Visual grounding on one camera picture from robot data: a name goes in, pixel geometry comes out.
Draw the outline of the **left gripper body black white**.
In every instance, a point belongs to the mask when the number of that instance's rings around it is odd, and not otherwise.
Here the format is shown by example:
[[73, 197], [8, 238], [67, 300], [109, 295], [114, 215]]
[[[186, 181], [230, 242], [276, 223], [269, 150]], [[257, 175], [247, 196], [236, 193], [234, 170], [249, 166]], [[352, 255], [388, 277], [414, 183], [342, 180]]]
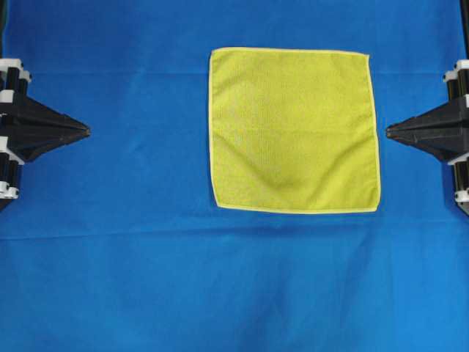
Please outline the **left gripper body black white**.
[[13, 146], [16, 127], [14, 99], [26, 95], [32, 81], [20, 59], [1, 59], [1, 200], [16, 200], [20, 194], [25, 158]]

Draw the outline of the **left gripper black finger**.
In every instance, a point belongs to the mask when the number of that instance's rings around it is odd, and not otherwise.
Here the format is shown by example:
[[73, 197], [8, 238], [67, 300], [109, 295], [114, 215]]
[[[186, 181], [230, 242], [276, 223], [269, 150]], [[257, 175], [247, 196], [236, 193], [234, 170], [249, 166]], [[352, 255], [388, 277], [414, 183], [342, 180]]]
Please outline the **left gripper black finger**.
[[91, 135], [89, 128], [11, 127], [10, 149], [25, 162]]
[[23, 95], [14, 95], [11, 107], [13, 116], [19, 122], [28, 125], [69, 128], [90, 132], [89, 126], [82, 122]]

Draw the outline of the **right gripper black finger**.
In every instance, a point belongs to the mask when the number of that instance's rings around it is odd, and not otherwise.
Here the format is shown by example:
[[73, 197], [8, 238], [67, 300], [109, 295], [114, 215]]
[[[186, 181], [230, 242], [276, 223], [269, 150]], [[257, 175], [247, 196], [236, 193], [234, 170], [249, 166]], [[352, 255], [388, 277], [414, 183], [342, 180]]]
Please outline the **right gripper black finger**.
[[389, 139], [451, 161], [468, 152], [467, 128], [432, 128], [387, 133]]
[[387, 133], [397, 131], [411, 131], [430, 128], [452, 128], [463, 126], [468, 122], [468, 96], [450, 100], [437, 108], [421, 115], [411, 117], [403, 122], [390, 125]]

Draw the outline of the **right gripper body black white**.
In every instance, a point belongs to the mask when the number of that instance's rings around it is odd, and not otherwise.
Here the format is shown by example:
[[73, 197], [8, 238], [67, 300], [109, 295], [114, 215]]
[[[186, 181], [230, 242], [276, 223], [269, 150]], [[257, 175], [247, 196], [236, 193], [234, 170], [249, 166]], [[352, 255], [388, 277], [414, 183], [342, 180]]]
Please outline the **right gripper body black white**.
[[453, 128], [456, 136], [451, 137], [455, 151], [451, 152], [447, 164], [454, 176], [454, 201], [468, 204], [468, 60], [458, 60], [453, 70], [443, 77], [448, 91], [448, 104], [455, 108]]

